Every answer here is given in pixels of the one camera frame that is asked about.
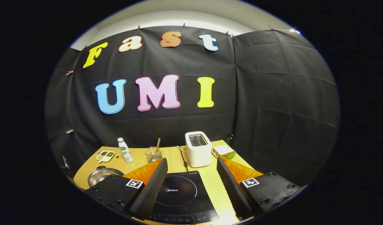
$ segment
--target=power cord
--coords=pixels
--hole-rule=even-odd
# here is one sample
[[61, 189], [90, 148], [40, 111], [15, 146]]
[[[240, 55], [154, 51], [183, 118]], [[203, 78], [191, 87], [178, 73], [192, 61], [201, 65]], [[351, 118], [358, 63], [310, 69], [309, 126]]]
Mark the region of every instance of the power cord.
[[189, 168], [187, 167], [188, 166], [187, 162], [186, 162], [186, 160], [184, 160], [184, 157], [183, 157], [183, 154], [182, 154], [182, 152], [185, 152], [185, 151], [183, 151], [179, 146], [177, 146], [177, 148], [180, 150], [180, 155], [182, 155], [182, 159], [183, 159], [183, 165], [186, 167], [187, 172], [188, 172]]

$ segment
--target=induction cooktop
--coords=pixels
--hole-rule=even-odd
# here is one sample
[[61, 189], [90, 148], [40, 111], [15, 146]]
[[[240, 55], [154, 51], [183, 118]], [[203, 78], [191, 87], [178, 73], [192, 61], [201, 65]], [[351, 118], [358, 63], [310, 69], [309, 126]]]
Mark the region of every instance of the induction cooktop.
[[148, 220], [171, 224], [219, 219], [198, 171], [168, 173]]

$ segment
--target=wire basket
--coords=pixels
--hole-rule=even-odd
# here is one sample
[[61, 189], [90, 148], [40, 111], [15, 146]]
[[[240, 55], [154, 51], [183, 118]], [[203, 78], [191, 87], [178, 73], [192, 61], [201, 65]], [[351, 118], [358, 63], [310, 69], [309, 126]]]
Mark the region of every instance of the wire basket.
[[162, 158], [162, 153], [160, 149], [158, 148], [158, 151], [156, 151], [156, 149], [157, 147], [149, 147], [145, 152], [145, 156], [149, 163]]

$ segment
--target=letter m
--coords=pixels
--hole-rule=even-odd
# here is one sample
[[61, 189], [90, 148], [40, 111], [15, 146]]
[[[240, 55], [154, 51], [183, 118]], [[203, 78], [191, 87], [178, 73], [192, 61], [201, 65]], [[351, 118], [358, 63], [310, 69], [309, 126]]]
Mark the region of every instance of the letter m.
[[151, 78], [140, 77], [136, 79], [136, 84], [140, 90], [140, 105], [137, 107], [139, 111], [148, 111], [151, 105], [148, 104], [147, 98], [154, 105], [155, 108], [160, 106], [162, 97], [164, 97], [163, 108], [177, 108], [180, 102], [177, 101], [176, 82], [179, 76], [176, 74], [166, 75], [157, 88]]

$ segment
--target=blue letter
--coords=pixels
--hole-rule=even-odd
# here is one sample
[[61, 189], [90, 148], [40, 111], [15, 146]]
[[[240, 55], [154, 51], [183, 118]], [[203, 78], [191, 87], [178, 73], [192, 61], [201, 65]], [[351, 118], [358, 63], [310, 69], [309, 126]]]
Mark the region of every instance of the blue letter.
[[114, 114], [123, 108], [125, 105], [125, 95], [123, 94], [124, 84], [126, 84], [125, 79], [116, 80], [112, 83], [112, 85], [116, 88], [117, 102], [115, 105], [110, 105], [107, 101], [107, 88], [110, 85], [103, 83], [96, 86], [98, 106], [103, 113]]
[[219, 49], [217, 46], [214, 46], [212, 43], [213, 41], [216, 42], [216, 39], [212, 38], [209, 34], [201, 35], [200, 38], [203, 40], [204, 47], [207, 50], [216, 51]]

